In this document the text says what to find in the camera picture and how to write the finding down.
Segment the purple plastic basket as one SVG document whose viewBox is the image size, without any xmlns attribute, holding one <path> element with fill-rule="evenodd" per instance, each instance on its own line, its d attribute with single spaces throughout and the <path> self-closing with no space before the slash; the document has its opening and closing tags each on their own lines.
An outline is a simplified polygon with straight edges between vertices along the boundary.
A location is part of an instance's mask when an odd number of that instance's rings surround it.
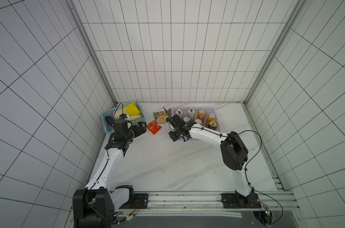
<svg viewBox="0 0 345 228">
<path fill-rule="evenodd" d="M 220 132 L 216 110 L 212 107 L 173 108 L 169 118 L 170 138 L 176 141 L 201 140 L 217 143 L 225 136 Z"/>
</svg>

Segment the silver white drink can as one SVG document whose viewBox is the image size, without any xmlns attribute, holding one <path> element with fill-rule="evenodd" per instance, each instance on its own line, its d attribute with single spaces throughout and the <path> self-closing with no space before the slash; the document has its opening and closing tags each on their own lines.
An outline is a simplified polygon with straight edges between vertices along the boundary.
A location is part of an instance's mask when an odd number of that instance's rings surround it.
<svg viewBox="0 0 345 228">
<path fill-rule="evenodd" d="M 176 111 L 175 111 L 175 114 L 176 115 L 178 115 L 181 119 L 183 119 L 183 111 L 181 110 L 181 109 L 177 109 Z"/>
</svg>

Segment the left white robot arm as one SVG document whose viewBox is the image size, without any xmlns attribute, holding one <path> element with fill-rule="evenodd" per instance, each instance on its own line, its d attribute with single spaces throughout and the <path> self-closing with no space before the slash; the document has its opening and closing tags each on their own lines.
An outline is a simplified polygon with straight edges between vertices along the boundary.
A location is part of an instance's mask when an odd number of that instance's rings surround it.
<svg viewBox="0 0 345 228">
<path fill-rule="evenodd" d="M 129 145 L 147 131 L 145 122 L 133 125 L 130 120 L 115 120 L 102 162 L 84 189 L 72 197 L 73 221 L 76 228 L 110 228 L 136 216 L 147 206 L 147 194 L 134 193 L 133 186 L 120 185 L 114 191 L 112 175 L 125 157 Z"/>
</svg>

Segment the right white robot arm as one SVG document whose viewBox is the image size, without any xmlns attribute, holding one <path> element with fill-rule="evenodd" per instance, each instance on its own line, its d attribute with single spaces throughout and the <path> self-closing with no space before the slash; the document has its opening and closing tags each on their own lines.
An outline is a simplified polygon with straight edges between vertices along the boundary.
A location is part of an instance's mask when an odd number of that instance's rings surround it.
<svg viewBox="0 0 345 228">
<path fill-rule="evenodd" d="M 172 127 L 169 136 L 172 141 L 180 138 L 187 141 L 198 139 L 221 150 L 224 164 L 233 172 L 235 191 L 221 194 L 221 202 L 226 209 L 260 209 L 258 195 L 246 179 L 244 165 L 248 162 L 248 149 L 236 132 L 221 133 L 204 127 L 195 121 L 182 120 L 178 115 L 168 117 Z"/>
</svg>

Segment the blue plastic basket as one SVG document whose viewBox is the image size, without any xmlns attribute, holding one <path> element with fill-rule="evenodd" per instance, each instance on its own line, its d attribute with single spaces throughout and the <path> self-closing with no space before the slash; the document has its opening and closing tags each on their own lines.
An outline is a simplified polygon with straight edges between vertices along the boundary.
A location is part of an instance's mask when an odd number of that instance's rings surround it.
<svg viewBox="0 0 345 228">
<path fill-rule="evenodd" d="M 142 109 L 142 106 L 138 101 L 129 103 L 120 103 L 117 107 L 103 112 L 100 118 L 104 124 L 104 130 L 106 134 L 111 135 L 115 132 L 113 124 L 118 120 L 125 118 L 132 122 L 133 125 L 137 125 L 139 122 L 145 122 L 146 117 Z"/>
</svg>

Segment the green Sprite can rear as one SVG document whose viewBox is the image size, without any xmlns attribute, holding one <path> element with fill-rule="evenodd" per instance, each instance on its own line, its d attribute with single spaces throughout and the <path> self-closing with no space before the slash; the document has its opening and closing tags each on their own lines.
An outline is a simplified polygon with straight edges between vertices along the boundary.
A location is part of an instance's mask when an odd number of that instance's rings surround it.
<svg viewBox="0 0 345 228">
<path fill-rule="evenodd" d="M 191 118 L 186 116 L 186 117 L 183 118 L 183 120 L 187 123 L 187 122 L 189 122 L 191 120 Z"/>
</svg>

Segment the red snack packet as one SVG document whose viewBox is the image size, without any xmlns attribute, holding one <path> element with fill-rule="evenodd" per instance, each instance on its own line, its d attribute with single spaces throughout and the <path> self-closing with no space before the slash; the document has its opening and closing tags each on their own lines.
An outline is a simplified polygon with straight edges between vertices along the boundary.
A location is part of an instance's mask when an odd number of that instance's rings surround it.
<svg viewBox="0 0 345 228">
<path fill-rule="evenodd" d="M 155 135 L 158 131 L 160 131 L 162 127 L 159 126 L 156 121 L 152 121 L 147 125 L 147 129 L 153 134 Z"/>
</svg>

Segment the green lettuce cabbage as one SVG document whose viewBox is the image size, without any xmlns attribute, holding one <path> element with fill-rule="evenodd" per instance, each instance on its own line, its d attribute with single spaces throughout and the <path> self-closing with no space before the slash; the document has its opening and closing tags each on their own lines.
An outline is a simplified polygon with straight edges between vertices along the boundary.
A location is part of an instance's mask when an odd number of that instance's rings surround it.
<svg viewBox="0 0 345 228">
<path fill-rule="evenodd" d="M 130 120 L 131 122 L 135 122 L 135 121 L 140 120 L 142 118 L 141 115 L 132 115 L 132 116 L 127 115 L 127 116 L 128 116 L 128 120 Z"/>
</svg>

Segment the yellow napa cabbage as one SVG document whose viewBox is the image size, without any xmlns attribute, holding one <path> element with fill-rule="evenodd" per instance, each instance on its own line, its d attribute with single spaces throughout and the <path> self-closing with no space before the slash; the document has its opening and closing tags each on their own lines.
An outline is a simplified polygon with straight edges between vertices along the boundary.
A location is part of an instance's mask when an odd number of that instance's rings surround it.
<svg viewBox="0 0 345 228">
<path fill-rule="evenodd" d="M 141 111 L 137 107 L 137 101 L 128 104 L 126 107 L 116 110 L 114 113 L 114 118 L 119 118 L 121 114 L 127 114 L 130 116 L 141 115 Z"/>
</svg>

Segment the green soup mix packet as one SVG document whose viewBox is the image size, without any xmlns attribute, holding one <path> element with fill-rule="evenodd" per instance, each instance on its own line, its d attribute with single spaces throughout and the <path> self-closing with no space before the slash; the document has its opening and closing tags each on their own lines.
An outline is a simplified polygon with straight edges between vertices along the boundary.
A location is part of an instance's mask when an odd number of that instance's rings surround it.
<svg viewBox="0 0 345 228">
<path fill-rule="evenodd" d="M 163 124 L 166 122 L 166 119 L 172 115 L 171 109 L 163 110 L 159 112 L 154 112 L 154 119 L 157 124 Z"/>
</svg>

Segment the orange Fanta can rear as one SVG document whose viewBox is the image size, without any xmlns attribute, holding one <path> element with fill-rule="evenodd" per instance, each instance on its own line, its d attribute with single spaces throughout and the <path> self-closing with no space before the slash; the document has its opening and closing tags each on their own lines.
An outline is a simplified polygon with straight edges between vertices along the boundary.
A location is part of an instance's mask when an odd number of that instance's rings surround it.
<svg viewBox="0 0 345 228">
<path fill-rule="evenodd" d="M 197 119 L 200 119 L 202 123 L 205 122 L 207 116 L 207 112 L 205 109 L 200 109 L 197 114 Z"/>
</svg>

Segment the purple eggplant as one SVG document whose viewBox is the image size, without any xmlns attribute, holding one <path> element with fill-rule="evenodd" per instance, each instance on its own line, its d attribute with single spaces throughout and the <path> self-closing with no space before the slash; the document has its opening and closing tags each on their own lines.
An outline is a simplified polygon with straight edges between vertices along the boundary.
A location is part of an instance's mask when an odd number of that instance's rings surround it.
<svg viewBox="0 0 345 228">
<path fill-rule="evenodd" d="M 115 120 L 114 120 L 114 118 L 113 118 L 112 116 L 106 116 L 106 117 L 105 117 L 105 121 L 106 121 L 106 123 L 107 123 L 109 126 L 112 126 L 112 127 L 113 127 L 114 122 L 115 122 Z"/>
</svg>

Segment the green gold can right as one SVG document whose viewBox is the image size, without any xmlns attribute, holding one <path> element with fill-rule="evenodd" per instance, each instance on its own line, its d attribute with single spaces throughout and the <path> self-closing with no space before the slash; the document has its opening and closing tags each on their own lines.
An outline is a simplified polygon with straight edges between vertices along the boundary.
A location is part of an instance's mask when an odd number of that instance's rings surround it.
<svg viewBox="0 0 345 228">
<path fill-rule="evenodd" d="M 216 121 L 210 121 L 207 125 L 207 127 L 211 130 L 216 131 L 218 128 L 218 123 Z"/>
</svg>

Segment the orange gold can right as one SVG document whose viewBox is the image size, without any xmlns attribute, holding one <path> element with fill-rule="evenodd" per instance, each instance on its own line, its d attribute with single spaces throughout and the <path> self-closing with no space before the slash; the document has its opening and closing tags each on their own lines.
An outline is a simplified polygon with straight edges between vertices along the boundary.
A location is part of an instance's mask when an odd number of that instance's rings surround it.
<svg viewBox="0 0 345 228">
<path fill-rule="evenodd" d="M 216 121 L 216 115 L 214 113 L 210 113 L 206 120 L 206 125 L 208 126 L 210 122 Z"/>
</svg>

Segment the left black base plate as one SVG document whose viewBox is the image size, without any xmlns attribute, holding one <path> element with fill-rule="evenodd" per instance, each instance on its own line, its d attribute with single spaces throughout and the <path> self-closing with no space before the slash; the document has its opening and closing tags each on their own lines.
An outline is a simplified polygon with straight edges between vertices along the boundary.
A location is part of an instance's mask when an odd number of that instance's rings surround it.
<svg viewBox="0 0 345 228">
<path fill-rule="evenodd" d="M 132 201 L 127 202 L 123 209 L 146 209 L 149 195 L 146 193 L 135 193 Z"/>
</svg>

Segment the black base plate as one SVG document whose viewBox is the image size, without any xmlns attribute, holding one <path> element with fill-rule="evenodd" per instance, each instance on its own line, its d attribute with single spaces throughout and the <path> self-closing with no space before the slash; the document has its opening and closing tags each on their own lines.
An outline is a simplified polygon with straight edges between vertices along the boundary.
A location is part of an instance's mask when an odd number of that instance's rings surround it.
<svg viewBox="0 0 345 228">
<path fill-rule="evenodd" d="M 222 193 L 221 202 L 225 209 L 260 209 L 261 203 L 256 193 L 244 197 L 238 193 Z"/>
<path fill-rule="evenodd" d="M 149 195 L 146 193 L 135 193 L 132 201 L 127 202 L 123 209 L 146 209 Z"/>
</svg>

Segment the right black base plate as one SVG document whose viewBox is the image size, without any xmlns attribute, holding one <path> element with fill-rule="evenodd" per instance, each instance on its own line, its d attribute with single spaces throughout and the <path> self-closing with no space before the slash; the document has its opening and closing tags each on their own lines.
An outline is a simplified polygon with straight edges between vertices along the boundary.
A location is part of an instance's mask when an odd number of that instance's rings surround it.
<svg viewBox="0 0 345 228">
<path fill-rule="evenodd" d="M 256 193 L 244 197 L 238 193 L 222 193 L 221 202 L 225 209 L 260 209 L 261 203 Z"/>
</svg>

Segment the aluminium mounting rail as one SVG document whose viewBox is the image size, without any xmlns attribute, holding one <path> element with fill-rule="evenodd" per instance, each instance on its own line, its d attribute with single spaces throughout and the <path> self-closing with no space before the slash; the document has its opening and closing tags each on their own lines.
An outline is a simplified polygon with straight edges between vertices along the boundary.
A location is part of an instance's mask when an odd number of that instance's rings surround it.
<svg viewBox="0 0 345 228">
<path fill-rule="evenodd" d="M 257 217 L 267 218 L 270 223 L 281 218 L 274 211 L 294 211 L 299 205 L 290 192 L 259 192 L 260 209 L 225 209 L 222 193 L 230 192 L 135 192 L 146 193 L 148 205 L 136 216 L 229 216 L 240 218 L 241 211 L 252 211 Z"/>
</svg>

